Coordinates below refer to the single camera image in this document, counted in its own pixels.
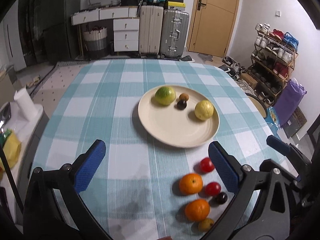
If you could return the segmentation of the white drawer desk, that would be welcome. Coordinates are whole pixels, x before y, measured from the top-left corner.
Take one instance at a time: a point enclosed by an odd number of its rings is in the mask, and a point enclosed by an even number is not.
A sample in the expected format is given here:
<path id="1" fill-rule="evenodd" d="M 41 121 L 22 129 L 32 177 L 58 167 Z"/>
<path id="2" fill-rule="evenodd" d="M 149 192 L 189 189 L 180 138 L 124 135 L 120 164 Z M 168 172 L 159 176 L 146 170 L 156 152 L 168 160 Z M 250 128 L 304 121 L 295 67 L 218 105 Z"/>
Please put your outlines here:
<path id="1" fill-rule="evenodd" d="M 71 16 L 72 25 L 101 23 L 104 20 L 111 20 L 113 23 L 115 52 L 138 51 L 139 17 L 137 7 L 108 7 L 77 12 Z"/>

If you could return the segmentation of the white paper roll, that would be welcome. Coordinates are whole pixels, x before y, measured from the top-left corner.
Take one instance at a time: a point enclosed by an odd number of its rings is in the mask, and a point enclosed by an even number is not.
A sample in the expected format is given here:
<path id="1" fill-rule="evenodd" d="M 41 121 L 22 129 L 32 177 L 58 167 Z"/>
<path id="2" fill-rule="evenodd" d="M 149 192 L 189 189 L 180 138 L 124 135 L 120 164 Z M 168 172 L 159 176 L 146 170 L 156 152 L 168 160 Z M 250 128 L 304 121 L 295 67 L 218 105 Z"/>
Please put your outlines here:
<path id="1" fill-rule="evenodd" d="M 28 94 L 26 88 L 21 88 L 14 94 L 14 101 L 18 104 L 23 116 L 28 120 L 33 120 L 38 110 Z"/>

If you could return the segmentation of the shoe rack with shoes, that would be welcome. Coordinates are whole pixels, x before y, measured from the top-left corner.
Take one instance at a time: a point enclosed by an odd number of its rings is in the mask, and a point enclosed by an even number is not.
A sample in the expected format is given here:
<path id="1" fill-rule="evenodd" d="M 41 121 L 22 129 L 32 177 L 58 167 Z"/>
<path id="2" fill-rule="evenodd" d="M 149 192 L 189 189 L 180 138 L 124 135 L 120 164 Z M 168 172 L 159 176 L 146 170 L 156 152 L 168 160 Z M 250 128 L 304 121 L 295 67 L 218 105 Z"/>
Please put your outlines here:
<path id="1" fill-rule="evenodd" d="M 271 29 L 268 23 L 255 26 L 257 37 L 248 73 L 258 82 L 256 95 L 266 107 L 273 106 L 295 70 L 299 41 L 289 32 Z"/>

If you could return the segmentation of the small brown longan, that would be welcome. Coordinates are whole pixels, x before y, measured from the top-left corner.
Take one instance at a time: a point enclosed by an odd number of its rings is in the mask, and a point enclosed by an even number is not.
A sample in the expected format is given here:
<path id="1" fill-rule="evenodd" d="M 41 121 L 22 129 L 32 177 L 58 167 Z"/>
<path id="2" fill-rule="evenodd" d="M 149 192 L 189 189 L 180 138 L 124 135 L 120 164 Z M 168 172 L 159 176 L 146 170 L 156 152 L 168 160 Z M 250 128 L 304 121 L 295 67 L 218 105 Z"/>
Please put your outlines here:
<path id="1" fill-rule="evenodd" d="M 200 232 L 207 232 L 212 228 L 213 225 L 214 225 L 214 221 L 210 218 L 206 218 L 203 221 L 199 222 L 198 230 Z"/>

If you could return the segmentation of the purple bag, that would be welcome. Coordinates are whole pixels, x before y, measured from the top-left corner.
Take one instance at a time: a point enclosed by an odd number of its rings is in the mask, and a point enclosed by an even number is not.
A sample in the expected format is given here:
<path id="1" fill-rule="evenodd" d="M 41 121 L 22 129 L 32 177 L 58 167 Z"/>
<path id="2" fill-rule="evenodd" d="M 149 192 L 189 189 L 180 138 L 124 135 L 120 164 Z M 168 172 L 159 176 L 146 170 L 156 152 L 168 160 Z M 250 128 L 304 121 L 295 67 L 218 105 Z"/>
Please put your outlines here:
<path id="1" fill-rule="evenodd" d="M 289 79 L 273 107 L 278 116 L 280 127 L 287 123 L 306 93 L 307 91 L 296 78 Z"/>

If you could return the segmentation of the green guava fruit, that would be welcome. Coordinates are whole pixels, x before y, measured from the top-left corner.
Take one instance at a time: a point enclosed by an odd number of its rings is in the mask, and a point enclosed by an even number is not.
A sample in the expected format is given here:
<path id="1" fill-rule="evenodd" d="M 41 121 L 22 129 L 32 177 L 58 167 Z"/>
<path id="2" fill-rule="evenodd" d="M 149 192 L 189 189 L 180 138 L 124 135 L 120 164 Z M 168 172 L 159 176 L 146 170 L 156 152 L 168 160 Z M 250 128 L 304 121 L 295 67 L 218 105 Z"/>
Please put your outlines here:
<path id="1" fill-rule="evenodd" d="M 159 104 L 167 106 L 176 100 L 176 92 L 170 86 L 162 86 L 155 93 L 155 99 Z"/>

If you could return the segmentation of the yellow bag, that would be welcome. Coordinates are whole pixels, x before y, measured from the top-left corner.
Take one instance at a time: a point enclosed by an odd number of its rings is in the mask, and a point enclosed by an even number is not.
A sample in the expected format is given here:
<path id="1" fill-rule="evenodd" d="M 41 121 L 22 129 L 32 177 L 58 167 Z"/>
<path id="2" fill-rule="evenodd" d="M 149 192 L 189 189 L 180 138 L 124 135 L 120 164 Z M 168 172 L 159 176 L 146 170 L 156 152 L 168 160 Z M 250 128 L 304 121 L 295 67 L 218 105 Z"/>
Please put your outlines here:
<path id="1" fill-rule="evenodd" d="M 21 142 L 13 130 L 6 129 L 3 133 L 1 132 L 1 146 L 9 167 L 14 167 L 20 155 Z"/>

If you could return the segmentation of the teal checkered tablecloth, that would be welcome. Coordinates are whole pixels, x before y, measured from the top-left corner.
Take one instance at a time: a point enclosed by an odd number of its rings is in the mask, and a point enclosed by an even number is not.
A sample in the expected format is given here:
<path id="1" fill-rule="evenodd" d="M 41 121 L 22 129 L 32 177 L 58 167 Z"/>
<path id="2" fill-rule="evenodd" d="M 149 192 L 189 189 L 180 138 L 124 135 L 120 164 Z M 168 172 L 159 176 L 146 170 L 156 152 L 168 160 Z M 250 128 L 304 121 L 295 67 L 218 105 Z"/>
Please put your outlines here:
<path id="1" fill-rule="evenodd" d="M 104 60 L 89 64 L 70 84 L 52 114 L 33 167 L 72 163 L 97 139 L 106 155 L 81 198 L 114 239 L 199 239 L 184 216 L 195 196 L 172 188 L 208 154 L 207 145 L 173 148 L 154 139 L 138 118 L 148 90 L 167 84 L 194 89 L 216 107 L 215 139 L 239 163 L 257 170 L 265 159 L 285 158 L 266 144 L 267 123 L 243 90 L 217 67 L 162 60 Z"/>

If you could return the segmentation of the brown longan on plate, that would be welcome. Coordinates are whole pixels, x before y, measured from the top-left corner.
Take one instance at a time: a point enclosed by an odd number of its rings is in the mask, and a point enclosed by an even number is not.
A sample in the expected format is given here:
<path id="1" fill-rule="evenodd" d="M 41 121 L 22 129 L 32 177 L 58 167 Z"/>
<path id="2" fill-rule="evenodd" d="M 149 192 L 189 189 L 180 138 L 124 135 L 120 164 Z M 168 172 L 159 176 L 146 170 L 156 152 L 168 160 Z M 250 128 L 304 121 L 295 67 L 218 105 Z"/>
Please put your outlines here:
<path id="1" fill-rule="evenodd" d="M 179 96 L 179 100 L 188 101 L 189 100 L 189 95 L 186 94 L 186 93 L 182 93 Z"/>

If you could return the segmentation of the black refrigerator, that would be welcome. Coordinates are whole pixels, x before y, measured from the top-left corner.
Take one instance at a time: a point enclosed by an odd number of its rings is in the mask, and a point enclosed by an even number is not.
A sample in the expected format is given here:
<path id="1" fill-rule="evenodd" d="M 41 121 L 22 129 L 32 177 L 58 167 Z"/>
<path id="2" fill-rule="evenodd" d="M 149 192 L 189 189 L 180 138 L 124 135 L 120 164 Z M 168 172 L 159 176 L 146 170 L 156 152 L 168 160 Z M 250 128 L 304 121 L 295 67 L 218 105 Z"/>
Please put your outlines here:
<path id="1" fill-rule="evenodd" d="M 79 54 L 72 16 L 81 0 L 18 0 L 18 27 L 27 66 L 72 61 Z"/>

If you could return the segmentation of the beige suitcase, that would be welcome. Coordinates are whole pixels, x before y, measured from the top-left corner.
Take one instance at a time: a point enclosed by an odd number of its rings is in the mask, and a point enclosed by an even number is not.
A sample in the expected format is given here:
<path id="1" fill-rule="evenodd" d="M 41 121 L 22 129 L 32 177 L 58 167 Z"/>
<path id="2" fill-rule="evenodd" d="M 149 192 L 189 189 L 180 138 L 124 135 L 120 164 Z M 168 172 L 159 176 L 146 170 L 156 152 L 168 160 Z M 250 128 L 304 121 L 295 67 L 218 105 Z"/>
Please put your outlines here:
<path id="1" fill-rule="evenodd" d="M 159 6 L 141 6 L 138 45 L 140 54 L 152 54 L 158 57 L 161 42 L 163 11 L 163 7 Z"/>

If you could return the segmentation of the red cherry tomato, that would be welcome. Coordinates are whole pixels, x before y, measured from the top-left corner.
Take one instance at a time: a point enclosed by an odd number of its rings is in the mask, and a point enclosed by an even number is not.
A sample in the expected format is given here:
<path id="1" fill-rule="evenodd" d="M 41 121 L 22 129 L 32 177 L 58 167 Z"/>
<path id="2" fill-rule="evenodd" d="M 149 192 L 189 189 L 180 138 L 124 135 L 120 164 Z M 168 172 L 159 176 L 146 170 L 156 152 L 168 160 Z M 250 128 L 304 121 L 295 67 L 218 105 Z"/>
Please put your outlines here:
<path id="1" fill-rule="evenodd" d="M 204 192 L 207 196 L 217 196 L 221 192 L 221 185 L 217 182 L 211 182 L 206 185 Z"/>
<path id="2" fill-rule="evenodd" d="M 206 157 L 200 161 L 200 170 L 202 173 L 209 173 L 212 172 L 214 169 L 215 166 L 209 157 Z"/>

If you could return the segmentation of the yellow passion fruit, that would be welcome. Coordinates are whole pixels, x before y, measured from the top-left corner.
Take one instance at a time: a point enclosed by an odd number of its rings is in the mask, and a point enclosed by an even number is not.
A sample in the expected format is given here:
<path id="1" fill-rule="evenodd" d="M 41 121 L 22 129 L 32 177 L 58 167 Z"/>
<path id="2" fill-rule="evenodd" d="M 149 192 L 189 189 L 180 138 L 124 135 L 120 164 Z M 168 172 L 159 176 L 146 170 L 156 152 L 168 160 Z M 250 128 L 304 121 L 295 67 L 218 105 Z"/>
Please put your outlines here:
<path id="1" fill-rule="evenodd" d="M 195 116 L 202 120 L 206 121 L 213 116 L 214 106 L 209 100 L 202 100 L 198 102 L 195 106 Z"/>

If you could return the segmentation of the dark plum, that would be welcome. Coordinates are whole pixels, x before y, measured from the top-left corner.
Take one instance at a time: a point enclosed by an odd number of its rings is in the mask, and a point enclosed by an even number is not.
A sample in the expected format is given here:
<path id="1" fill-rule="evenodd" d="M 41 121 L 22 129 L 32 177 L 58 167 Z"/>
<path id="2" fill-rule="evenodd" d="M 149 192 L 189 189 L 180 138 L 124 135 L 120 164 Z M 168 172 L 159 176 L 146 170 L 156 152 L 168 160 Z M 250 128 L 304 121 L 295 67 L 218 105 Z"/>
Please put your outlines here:
<path id="1" fill-rule="evenodd" d="M 187 102 L 185 100 L 180 100 L 177 105 L 176 105 L 177 109 L 179 110 L 184 110 L 187 107 Z"/>
<path id="2" fill-rule="evenodd" d="M 217 205 L 223 205 L 228 200 L 228 195 L 225 192 L 220 192 L 214 199 L 214 202 Z"/>

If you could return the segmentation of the orange tangerine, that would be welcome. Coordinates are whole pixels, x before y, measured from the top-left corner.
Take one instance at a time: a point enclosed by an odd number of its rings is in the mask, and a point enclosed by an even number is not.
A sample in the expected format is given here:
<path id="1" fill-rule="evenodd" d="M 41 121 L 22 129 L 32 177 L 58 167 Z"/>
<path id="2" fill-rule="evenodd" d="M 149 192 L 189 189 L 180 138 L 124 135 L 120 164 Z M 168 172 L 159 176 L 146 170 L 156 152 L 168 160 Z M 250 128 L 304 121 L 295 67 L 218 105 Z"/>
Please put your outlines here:
<path id="1" fill-rule="evenodd" d="M 203 188 L 202 177 L 196 173 L 186 174 L 180 179 L 178 187 L 183 195 L 199 193 Z"/>
<path id="2" fill-rule="evenodd" d="M 200 222 L 207 218 L 210 213 L 210 205 L 204 199 L 197 199 L 185 206 L 184 214 L 191 222 Z"/>

